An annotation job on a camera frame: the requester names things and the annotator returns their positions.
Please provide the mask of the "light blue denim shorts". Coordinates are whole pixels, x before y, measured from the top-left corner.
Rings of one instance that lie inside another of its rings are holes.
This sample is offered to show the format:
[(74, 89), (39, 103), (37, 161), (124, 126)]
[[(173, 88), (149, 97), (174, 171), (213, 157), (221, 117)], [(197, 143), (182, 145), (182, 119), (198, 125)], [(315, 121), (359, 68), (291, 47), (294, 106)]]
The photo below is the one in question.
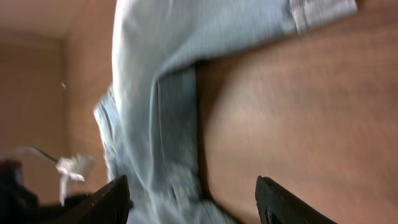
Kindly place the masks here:
[(109, 179), (128, 180), (128, 222), (232, 223), (201, 195), (195, 63), (356, 11), (354, 0), (118, 1), (113, 83), (94, 114)]

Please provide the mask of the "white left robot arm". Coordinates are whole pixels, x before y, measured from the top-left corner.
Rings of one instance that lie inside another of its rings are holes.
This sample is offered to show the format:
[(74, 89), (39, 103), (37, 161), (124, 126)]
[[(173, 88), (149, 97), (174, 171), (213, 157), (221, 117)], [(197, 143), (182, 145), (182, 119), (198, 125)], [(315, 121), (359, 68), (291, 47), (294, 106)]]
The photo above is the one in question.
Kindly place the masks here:
[[(22, 162), (19, 155), (31, 152), (55, 165), (61, 174), (60, 202), (41, 205), (38, 196), (23, 183)], [(91, 194), (70, 193), (70, 184), (84, 182), (93, 160), (87, 155), (56, 160), (40, 149), (22, 146), (1, 158), (1, 223), (45, 223), (55, 220), (73, 209)]]

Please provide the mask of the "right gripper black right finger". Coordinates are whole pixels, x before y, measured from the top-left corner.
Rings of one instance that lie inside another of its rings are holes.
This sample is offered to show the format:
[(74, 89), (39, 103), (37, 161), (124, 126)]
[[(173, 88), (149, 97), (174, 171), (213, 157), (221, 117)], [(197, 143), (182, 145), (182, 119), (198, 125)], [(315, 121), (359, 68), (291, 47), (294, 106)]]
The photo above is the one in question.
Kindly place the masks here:
[(262, 224), (336, 224), (269, 177), (257, 177), (255, 198)]

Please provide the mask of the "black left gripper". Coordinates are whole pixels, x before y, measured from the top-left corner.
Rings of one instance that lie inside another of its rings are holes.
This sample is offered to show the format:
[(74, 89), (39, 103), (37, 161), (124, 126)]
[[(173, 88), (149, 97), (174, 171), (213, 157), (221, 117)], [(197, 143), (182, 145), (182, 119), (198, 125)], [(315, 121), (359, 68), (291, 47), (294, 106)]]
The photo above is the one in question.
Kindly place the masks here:
[(18, 160), (1, 161), (1, 224), (44, 223), (55, 220), (88, 199), (91, 194), (68, 196), (65, 204), (41, 205), (38, 196), (25, 188), (22, 164)]

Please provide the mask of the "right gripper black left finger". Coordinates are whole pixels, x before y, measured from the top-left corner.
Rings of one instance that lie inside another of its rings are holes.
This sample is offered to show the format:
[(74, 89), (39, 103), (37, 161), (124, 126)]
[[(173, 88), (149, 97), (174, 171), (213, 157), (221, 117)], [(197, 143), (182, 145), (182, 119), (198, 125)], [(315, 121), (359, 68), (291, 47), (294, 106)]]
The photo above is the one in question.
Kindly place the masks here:
[(127, 177), (121, 175), (50, 224), (126, 224), (130, 210)]

